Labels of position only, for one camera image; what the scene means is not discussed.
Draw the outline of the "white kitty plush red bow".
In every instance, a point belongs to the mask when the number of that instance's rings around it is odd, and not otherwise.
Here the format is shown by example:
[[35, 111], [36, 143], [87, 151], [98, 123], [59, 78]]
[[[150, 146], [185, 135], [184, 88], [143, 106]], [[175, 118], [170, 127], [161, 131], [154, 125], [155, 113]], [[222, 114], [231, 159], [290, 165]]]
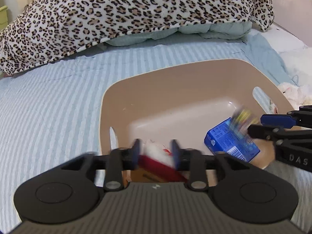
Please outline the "white kitty plush red bow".
[[142, 143], [138, 169], [131, 174], [135, 182], [186, 182], [175, 169], [172, 152], [163, 144], [152, 140]]

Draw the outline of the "small black star-printed box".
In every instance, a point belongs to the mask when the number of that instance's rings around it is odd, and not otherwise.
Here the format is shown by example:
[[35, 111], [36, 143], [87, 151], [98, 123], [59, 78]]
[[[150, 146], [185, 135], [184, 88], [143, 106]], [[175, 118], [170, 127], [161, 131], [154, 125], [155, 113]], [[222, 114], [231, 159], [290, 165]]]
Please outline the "small black star-printed box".
[[257, 125], [258, 117], [245, 107], [236, 109], [230, 119], [230, 129], [239, 138], [247, 137], [247, 129], [250, 125]]

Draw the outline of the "blue tissue pack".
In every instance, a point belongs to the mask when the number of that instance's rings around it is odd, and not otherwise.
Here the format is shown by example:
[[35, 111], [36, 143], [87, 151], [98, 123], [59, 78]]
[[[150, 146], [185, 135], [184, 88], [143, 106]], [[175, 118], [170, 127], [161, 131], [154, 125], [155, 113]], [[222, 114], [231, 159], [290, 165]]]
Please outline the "blue tissue pack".
[[229, 117], [210, 129], [204, 138], [204, 144], [213, 154], [224, 152], [245, 162], [252, 161], [260, 153], [260, 149], [246, 137], [239, 138], [230, 128], [230, 122]]

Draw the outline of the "white fluffy plush toy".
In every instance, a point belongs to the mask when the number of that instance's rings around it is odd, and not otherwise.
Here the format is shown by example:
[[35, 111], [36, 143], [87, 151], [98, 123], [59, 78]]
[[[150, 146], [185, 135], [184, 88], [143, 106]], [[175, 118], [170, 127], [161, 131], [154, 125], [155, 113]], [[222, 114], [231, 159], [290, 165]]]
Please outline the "white fluffy plush toy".
[[311, 85], [295, 86], [283, 82], [278, 85], [278, 89], [284, 94], [293, 110], [298, 110], [300, 106], [312, 104]]

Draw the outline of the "beige plastic storage bin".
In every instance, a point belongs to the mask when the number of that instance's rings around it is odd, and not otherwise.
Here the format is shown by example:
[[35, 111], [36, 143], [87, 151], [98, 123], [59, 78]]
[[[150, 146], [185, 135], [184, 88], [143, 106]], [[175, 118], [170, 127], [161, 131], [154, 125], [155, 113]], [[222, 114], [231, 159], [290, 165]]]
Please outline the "beige plastic storage bin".
[[128, 148], [135, 139], [169, 146], [178, 140], [184, 148], [208, 154], [208, 130], [246, 107], [260, 117], [264, 109], [253, 97], [261, 88], [278, 113], [292, 110], [283, 93], [262, 72], [239, 59], [187, 63], [136, 75], [111, 85], [104, 93], [99, 119], [103, 154], [116, 146]]

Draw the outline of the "cartoon rabbit blanket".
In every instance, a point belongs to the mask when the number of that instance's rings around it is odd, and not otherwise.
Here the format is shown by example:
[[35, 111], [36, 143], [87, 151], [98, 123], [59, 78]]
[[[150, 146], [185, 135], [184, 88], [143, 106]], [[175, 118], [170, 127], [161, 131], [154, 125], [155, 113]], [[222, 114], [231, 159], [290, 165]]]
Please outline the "cartoon rabbit blanket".
[[264, 33], [252, 29], [244, 40], [249, 61], [275, 85], [311, 86], [311, 47], [303, 41], [275, 25]]

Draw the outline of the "striped light blue bedsheet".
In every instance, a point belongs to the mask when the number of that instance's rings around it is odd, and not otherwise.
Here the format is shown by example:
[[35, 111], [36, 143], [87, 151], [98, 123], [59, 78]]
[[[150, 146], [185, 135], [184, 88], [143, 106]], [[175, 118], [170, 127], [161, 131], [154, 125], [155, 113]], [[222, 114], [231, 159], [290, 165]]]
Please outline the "striped light blue bedsheet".
[[236, 58], [251, 63], [245, 47], [244, 39], [175, 33], [128, 47], [93, 47], [2, 78], [1, 231], [8, 233], [20, 222], [13, 195], [21, 183], [84, 152], [99, 151], [100, 104], [111, 84], [195, 61]]

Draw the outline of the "light green folded quilt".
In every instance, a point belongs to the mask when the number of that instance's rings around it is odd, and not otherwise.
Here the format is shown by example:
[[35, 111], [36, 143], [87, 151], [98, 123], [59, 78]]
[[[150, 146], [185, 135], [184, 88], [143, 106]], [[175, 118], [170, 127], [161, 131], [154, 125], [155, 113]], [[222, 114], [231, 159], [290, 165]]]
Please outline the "light green folded quilt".
[[251, 31], [251, 29], [251, 21], [216, 24], [196, 24], [151, 33], [138, 33], [119, 36], [106, 41], [106, 43], [115, 47], [129, 46], [143, 43], [146, 40], [164, 39], [177, 32], [182, 34], [199, 34], [204, 39], [237, 40], [245, 37]]

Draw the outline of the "leopard print blanket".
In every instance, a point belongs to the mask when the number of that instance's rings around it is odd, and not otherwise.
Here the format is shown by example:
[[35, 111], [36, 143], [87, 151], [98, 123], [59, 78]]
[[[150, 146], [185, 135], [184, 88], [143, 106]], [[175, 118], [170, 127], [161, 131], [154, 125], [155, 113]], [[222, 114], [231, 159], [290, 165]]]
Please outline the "leopard print blanket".
[[1, 30], [1, 71], [13, 75], [103, 42], [129, 45], [177, 30], [274, 21], [272, 0], [33, 0]]

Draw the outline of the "green plastic storage box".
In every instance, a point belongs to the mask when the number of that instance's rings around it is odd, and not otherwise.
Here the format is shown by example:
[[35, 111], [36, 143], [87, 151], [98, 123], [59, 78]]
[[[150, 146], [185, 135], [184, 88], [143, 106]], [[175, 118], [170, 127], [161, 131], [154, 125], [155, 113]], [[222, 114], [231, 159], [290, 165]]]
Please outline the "green plastic storage box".
[[8, 25], [7, 9], [8, 7], [6, 5], [0, 7], [0, 30], [6, 28]]

